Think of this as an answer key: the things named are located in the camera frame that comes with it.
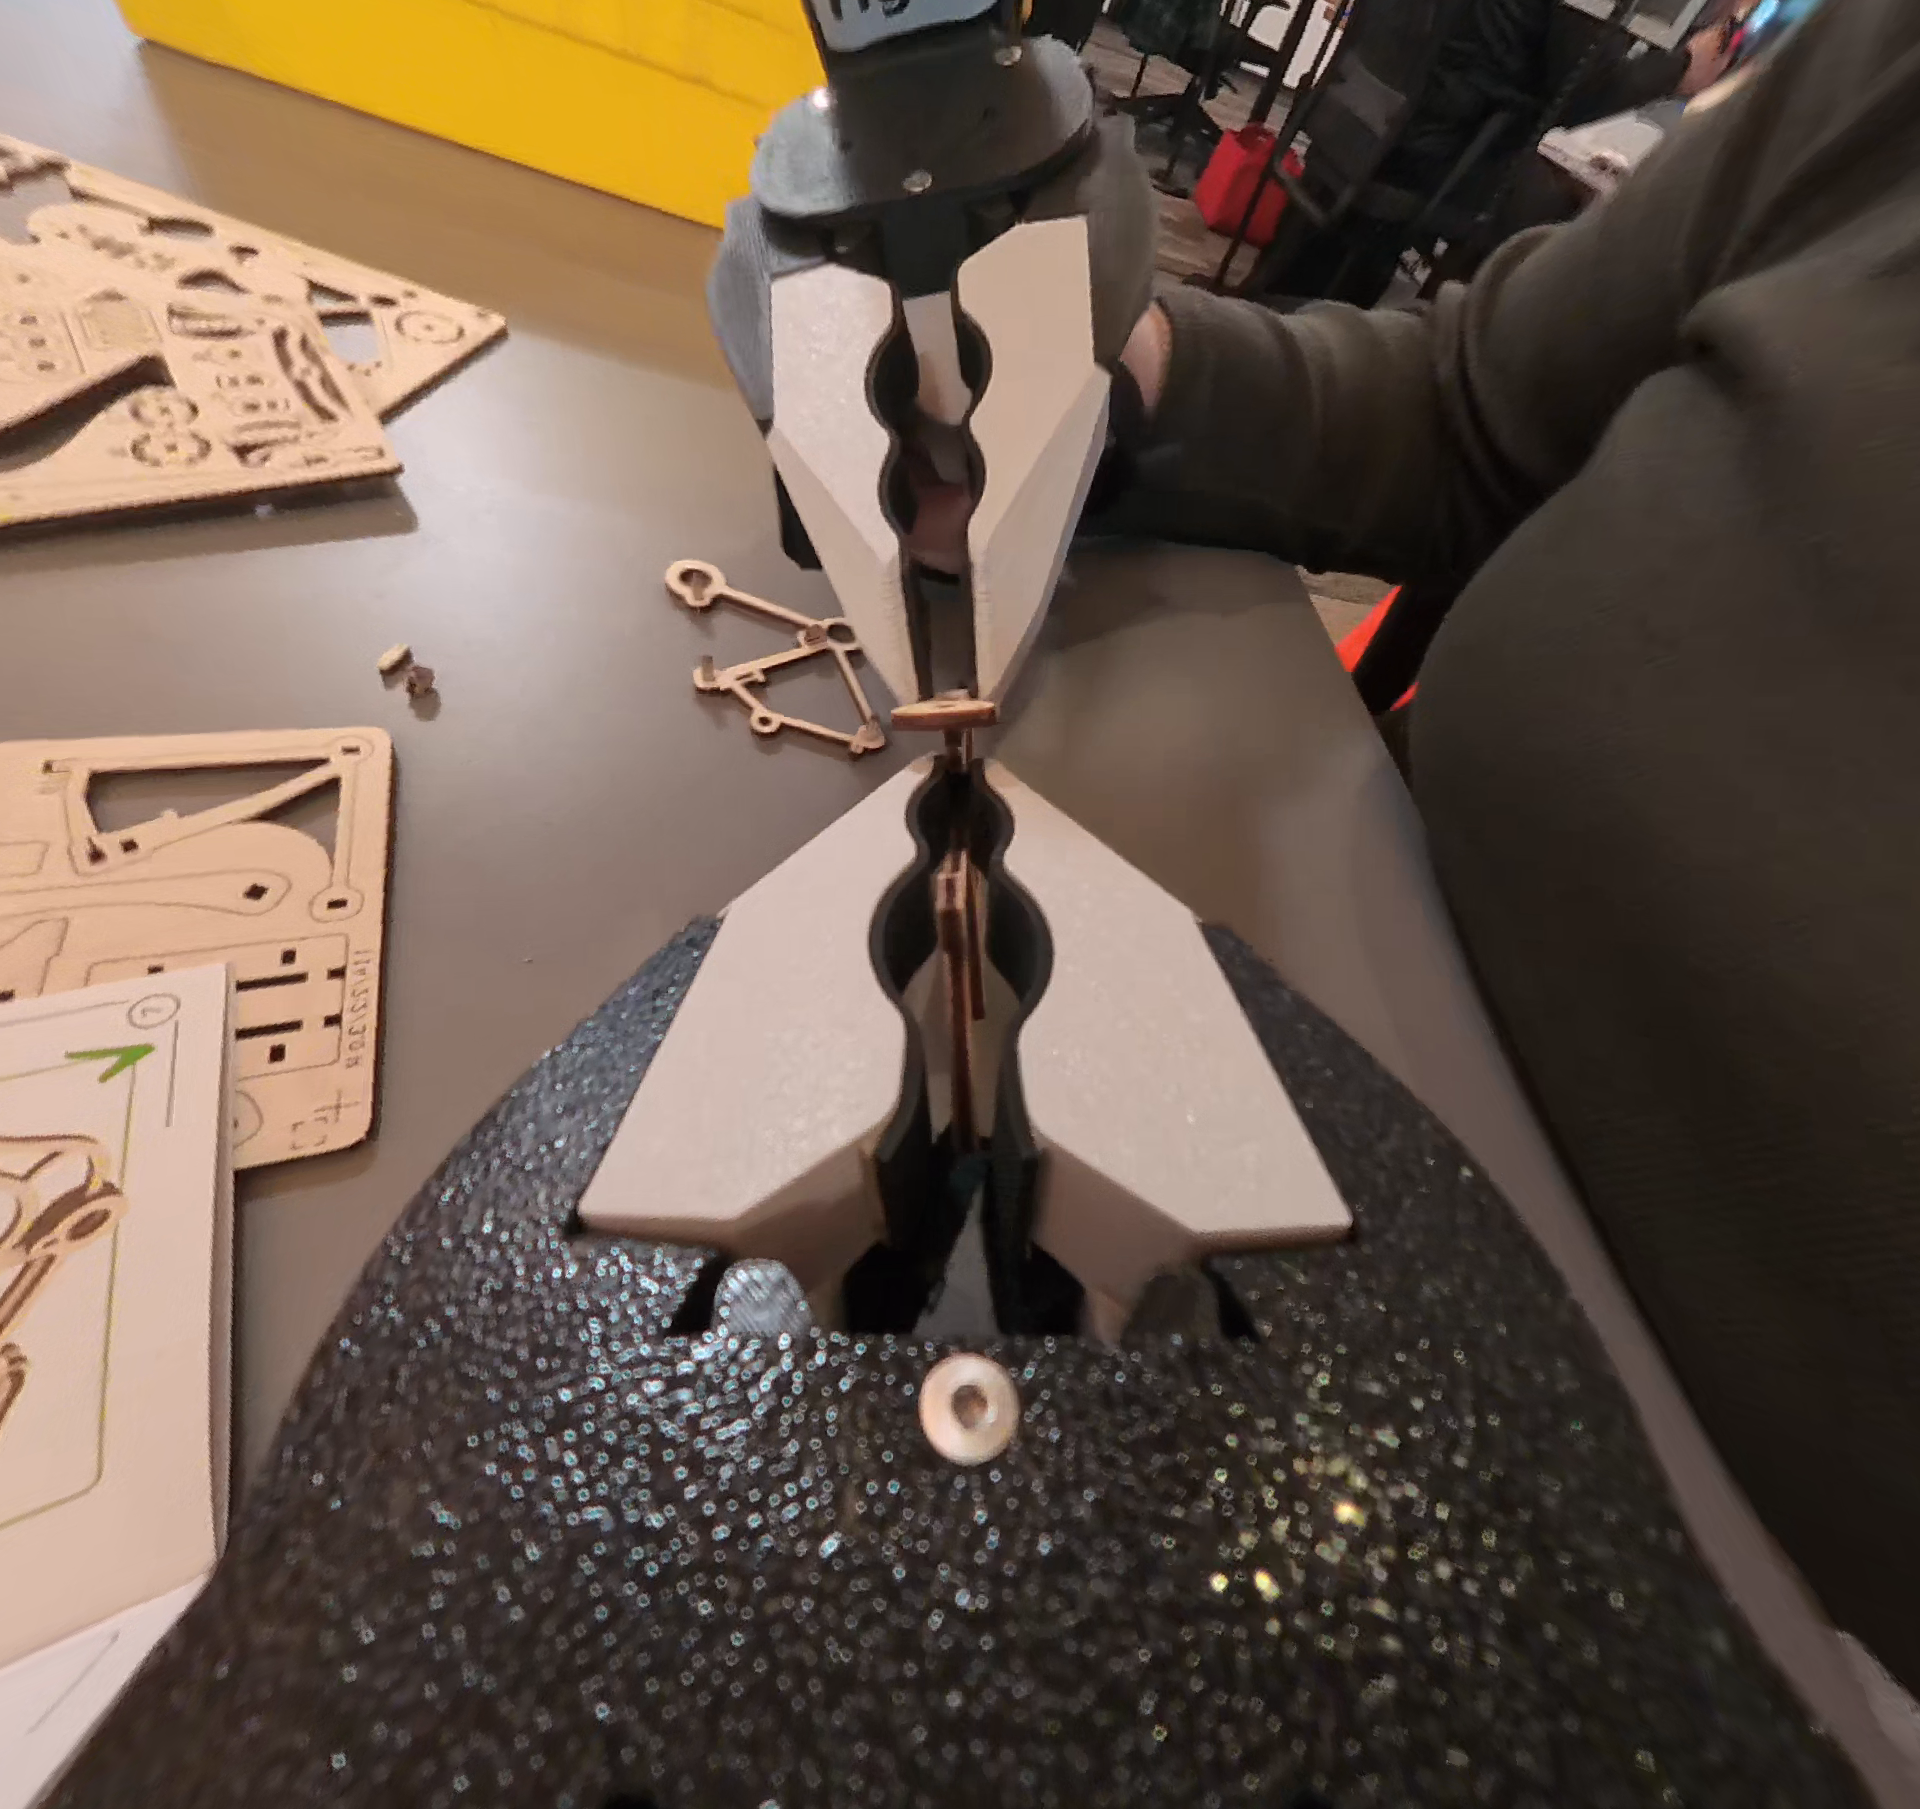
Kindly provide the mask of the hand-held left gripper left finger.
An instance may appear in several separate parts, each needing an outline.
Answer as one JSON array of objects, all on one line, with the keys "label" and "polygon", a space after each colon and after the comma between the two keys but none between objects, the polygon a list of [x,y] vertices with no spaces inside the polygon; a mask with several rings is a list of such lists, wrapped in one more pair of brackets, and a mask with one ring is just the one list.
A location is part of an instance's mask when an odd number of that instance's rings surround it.
[{"label": "hand-held left gripper left finger", "polygon": [[930,772],[904,765],[721,913],[578,1200],[588,1230],[782,1263],[845,1325],[919,1322],[948,1175],[875,921],[921,863]]}]

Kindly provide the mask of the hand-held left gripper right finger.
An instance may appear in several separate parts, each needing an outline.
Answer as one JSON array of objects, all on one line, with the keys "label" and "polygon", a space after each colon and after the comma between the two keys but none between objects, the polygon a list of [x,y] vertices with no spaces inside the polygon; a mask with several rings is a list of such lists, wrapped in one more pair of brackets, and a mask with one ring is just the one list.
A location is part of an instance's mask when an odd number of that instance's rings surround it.
[{"label": "hand-held left gripper right finger", "polygon": [[1165,1269],[1346,1239],[1355,1212],[1198,919],[1003,765],[979,768],[979,813],[1009,1002],[985,1184],[998,1325],[1115,1339]]}]

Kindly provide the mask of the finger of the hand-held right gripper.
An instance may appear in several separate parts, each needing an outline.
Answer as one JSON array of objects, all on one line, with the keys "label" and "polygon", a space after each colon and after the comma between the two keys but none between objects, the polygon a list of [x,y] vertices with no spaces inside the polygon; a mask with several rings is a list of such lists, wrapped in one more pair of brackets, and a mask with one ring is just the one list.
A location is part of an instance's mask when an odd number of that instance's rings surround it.
[{"label": "finger of the hand-held right gripper", "polygon": [[875,273],[824,261],[775,279],[770,449],[869,661],[909,707],[924,695],[909,606],[912,494],[875,385],[894,328],[894,290]]},{"label": "finger of the hand-held right gripper", "polygon": [[994,238],[957,270],[957,312],[986,351],[966,422],[973,688],[1006,707],[1056,595],[1110,421],[1089,220],[1039,218]]}]

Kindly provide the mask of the wooden model arm part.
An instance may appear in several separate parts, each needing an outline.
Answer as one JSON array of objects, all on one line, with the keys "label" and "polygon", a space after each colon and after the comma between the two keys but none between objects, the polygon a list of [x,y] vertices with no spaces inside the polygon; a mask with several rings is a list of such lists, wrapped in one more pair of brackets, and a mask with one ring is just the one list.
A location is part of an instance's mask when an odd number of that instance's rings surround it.
[{"label": "wooden model arm part", "polygon": [[985,1017],[979,880],[973,863],[973,726],[943,734],[948,846],[934,871],[934,919],[948,986],[948,1136],[957,1157],[979,1151],[973,1032]]}]

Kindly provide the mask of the person's right forearm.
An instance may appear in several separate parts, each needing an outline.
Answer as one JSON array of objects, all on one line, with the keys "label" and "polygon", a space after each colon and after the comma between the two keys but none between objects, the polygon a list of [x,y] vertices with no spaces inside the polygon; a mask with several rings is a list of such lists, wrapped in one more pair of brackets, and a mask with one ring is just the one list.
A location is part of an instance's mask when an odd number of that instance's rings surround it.
[{"label": "person's right forearm", "polygon": [[1551,507],[1917,576],[1917,0],[1827,0],[1608,199],[1426,312],[1173,290],[1138,485],[1206,537],[1471,576]]}]

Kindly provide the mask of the laser-cut wooden parts sheet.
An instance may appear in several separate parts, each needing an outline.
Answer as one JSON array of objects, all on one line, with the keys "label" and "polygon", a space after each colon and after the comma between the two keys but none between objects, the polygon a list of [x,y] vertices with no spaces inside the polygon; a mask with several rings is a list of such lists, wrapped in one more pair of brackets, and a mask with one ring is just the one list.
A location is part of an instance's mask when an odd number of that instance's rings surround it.
[{"label": "laser-cut wooden parts sheet", "polygon": [[377,1114],[390,735],[374,726],[3,746],[3,1003],[225,965],[232,1164]]},{"label": "laser-cut wooden parts sheet", "polygon": [[3,242],[6,251],[86,261],[125,290],[281,302],[316,315],[322,328],[365,315],[374,330],[369,357],[348,357],[348,373],[380,416],[408,409],[506,334],[506,318],[496,311],[3,136],[3,197],[40,181],[56,193],[26,211],[25,238]]},{"label": "laser-cut wooden parts sheet", "polygon": [[141,273],[53,243],[3,261],[3,525],[131,516],[399,473],[293,282]]}]

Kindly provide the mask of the red bag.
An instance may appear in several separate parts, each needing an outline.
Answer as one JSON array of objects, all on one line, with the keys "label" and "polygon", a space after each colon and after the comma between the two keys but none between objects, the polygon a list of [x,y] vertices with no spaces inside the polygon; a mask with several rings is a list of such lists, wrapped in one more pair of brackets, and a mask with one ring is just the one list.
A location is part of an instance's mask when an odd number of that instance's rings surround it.
[{"label": "red bag", "polygon": [[1304,154],[1286,148],[1276,157],[1279,135],[1261,121],[1223,130],[1209,166],[1192,188],[1201,223],[1225,238],[1267,248],[1286,211],[1286,179],[1304,175]]}]

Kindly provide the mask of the wooden linkage part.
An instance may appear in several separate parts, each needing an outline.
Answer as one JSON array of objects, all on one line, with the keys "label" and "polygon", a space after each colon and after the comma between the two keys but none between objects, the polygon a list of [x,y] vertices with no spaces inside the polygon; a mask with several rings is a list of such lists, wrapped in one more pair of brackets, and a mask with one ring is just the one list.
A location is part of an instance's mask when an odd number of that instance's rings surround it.
[{"label": "wooden linkage part", "polygon": [[[691,613],[730,609],[784,632],[782,649],[726,668],[717,664],[714,655],[705,655],[691,671],[694,692],[730,696],[745,713],[748,729],[757,740],[782,740],[788,734],[806,735],[811,741],[845,747],[852,759],[878,753],[890,746],[882,722],[878,719],[878,708],[869,699],[860,676],[861,643],[851,620],[845,620],[842,613],[809,613],[779,606],[767,595],[745,594],[735,586],[720,567],[694,556],[667,564],[661,580],[666,591]],[[767,692],[782,671],[814,661],[830,661],[837,682],[851,695],[852,726],[830,726],[814,719],[796,719],[770,702]]]}]

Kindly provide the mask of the black office chair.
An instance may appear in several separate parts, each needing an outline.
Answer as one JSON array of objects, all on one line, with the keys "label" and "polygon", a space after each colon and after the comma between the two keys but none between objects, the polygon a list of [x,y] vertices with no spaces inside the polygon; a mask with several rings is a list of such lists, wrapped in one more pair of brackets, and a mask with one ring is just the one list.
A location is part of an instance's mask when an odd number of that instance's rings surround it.
[{"label": "black office chair", "polygon": [[1364,233],[1364,197],[1402,136],[1428,83],[1432,48],[1453,0],[1352,0],[1340,48],[1317,83],[1308,154],[1286,223],[1299,243],[1276,291],[1334,291]]}]

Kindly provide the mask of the yellow plastic bin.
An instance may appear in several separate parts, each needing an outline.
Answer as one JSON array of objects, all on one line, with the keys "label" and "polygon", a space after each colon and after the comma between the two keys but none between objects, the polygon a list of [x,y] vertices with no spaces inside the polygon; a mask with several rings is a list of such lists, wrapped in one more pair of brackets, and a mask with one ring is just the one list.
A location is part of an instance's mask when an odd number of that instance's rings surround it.
[{"label": "yellow plastic bin", "polygon": [[720,227],[824,81],[802,0],[116,0],[156,44]]}]

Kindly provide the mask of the white instruction booklet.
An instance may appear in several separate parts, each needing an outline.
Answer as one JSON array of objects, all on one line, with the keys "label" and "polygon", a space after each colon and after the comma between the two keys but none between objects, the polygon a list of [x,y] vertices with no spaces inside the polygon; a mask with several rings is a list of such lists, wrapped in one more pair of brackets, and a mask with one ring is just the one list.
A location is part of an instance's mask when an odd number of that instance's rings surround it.
[{"label": "white instruction booklet", "polygon": [[211,1570],[231,1331],[226,972],[3,1003],[3,1662]]}]

